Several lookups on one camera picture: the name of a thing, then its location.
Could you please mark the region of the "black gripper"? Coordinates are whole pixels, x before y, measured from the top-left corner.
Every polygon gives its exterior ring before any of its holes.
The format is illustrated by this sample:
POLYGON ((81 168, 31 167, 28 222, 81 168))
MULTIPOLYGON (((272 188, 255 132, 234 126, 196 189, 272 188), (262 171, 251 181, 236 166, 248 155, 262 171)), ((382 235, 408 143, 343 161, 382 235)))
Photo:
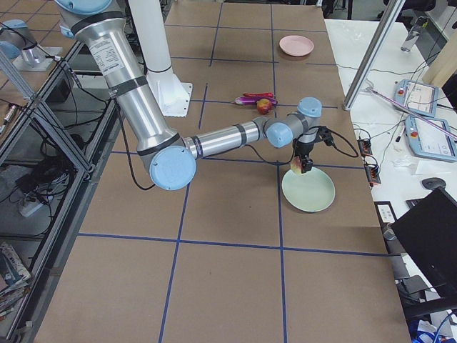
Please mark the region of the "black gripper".
POLYGON ((301 157, 301 173, 310 172, 313 168, 313 160, 309 158, 314 147, 313 142, 296 141, 296 156, 301 157))

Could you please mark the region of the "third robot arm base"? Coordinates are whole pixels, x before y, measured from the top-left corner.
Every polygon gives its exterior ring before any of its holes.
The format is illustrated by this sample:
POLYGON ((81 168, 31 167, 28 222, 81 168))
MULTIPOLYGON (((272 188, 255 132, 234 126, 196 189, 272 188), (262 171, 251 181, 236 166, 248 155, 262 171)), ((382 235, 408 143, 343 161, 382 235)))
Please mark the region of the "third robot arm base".
POLYGON ((20 71, 46 71, 61 47, 41 46, 20 19, 1 22, 1 52, 20 71))

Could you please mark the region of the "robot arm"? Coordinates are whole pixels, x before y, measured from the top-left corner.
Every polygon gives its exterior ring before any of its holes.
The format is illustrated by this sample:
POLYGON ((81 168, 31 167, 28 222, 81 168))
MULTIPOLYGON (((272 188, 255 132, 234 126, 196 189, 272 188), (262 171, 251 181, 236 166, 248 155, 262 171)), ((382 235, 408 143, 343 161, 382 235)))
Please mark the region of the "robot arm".
POLYGON ((322 112, 318 99, 300 100, 297 110, 284 119, 259 117, 183 138, 165 117, 186 114, 191 85, 180 82, 172 69, 160 3, 131 4, 137 35, 151 65, 148 72, 139 66, 132 51, 124 32, 124 14, 115 1, 59 1, 57 5, 63 34, 89 48, 136 135, 137 152, 156 186, 181 189, 192 181, 198 159, 262 139, 276 148, 292 144, 298 170, 311 169, 309 154, 322 112))

